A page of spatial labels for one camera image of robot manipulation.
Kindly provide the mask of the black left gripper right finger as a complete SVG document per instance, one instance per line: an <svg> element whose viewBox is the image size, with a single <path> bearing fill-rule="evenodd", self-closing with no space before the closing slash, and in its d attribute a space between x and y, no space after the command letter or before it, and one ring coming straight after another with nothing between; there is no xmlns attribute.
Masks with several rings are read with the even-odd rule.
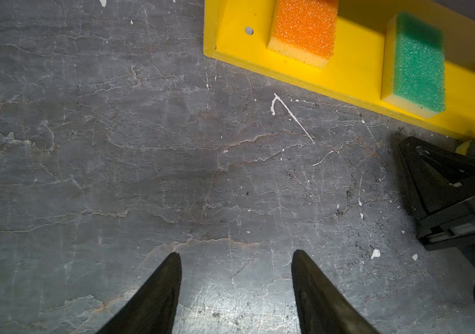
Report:
<svg viewBox="0 0 475 334"><path fill-rule="evenodd" d="M377 333L303 250L293 253L291 273L302 333Z"/></svg>

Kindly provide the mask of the orange sponge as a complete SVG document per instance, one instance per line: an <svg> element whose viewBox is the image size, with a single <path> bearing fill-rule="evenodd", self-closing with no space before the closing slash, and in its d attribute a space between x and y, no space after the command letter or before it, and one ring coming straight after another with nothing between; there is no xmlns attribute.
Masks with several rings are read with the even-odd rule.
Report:
<svg viewBox="0 0 475 334"><path fill-rule="evenodd" d="M332 0L277 1L267 49L323 69L334 54L338 11Z"/></svg>

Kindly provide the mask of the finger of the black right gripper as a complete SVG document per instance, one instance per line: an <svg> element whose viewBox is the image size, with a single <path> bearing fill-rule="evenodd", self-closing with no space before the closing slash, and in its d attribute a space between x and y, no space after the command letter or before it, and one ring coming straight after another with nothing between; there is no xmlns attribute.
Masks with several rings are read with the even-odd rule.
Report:
<svg viewBox="0 0 475 334"><path fill-rule="evenodd" d="M475 159L413 136L402 140L399 150L417 221L475 217Z"/></svg>

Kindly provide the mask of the yellow shelf unit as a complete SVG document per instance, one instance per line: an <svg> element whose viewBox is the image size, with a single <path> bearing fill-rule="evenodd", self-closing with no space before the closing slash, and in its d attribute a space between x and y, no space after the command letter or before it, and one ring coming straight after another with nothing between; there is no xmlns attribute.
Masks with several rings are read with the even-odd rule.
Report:
<svg viewBox="0 0 475 334"><path fill-rule="evenodd" d="M341 1L322 70L267 48L273 1L207 1L204 54L456 139L475 137L475 21L433 1ZM381 100L386 26L407 11L443 31L446 111L424 119Z"/></svg>

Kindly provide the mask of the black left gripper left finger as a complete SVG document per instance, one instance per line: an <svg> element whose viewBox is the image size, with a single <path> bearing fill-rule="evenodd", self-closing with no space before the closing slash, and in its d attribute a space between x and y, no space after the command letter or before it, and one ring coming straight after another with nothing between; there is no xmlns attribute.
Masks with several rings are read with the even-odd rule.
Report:
<svg viewBox="0 0 475 334"><path fill-rule="evenodd" d="M101 333L171 333L176 317L182 264L170 253Z"/></svg>

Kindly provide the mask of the bright green sponge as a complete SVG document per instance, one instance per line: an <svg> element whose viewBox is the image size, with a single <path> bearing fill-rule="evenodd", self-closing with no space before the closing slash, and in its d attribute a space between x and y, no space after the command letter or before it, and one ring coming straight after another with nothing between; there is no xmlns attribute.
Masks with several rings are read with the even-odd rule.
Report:
<svg viewBox="0 0 475 334"><path fill-rule="evenodd" d="M388 23L381 100L421 118L446 110L441 30L401 12Z"/></svg>

